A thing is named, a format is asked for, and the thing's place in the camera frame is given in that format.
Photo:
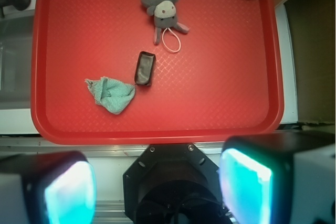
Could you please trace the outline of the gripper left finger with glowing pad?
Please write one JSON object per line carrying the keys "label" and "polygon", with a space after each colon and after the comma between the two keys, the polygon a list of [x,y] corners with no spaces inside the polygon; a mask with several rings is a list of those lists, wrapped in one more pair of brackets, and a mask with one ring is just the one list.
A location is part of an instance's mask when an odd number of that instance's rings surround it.
{"label": "gripper left finger with glowing pad", "polygon": [[1,157],[1,223],[92,223],[96,198],[79,151]]}

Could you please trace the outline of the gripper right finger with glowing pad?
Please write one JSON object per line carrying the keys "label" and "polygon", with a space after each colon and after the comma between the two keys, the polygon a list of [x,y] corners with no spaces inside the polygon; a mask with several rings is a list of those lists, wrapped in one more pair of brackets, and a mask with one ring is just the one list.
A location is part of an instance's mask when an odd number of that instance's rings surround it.
{"label": "gripper right finger with glowing pad", "polygon": [[238,223],[335,223],[335,135],[280,131],[232,136],[219,183]]}

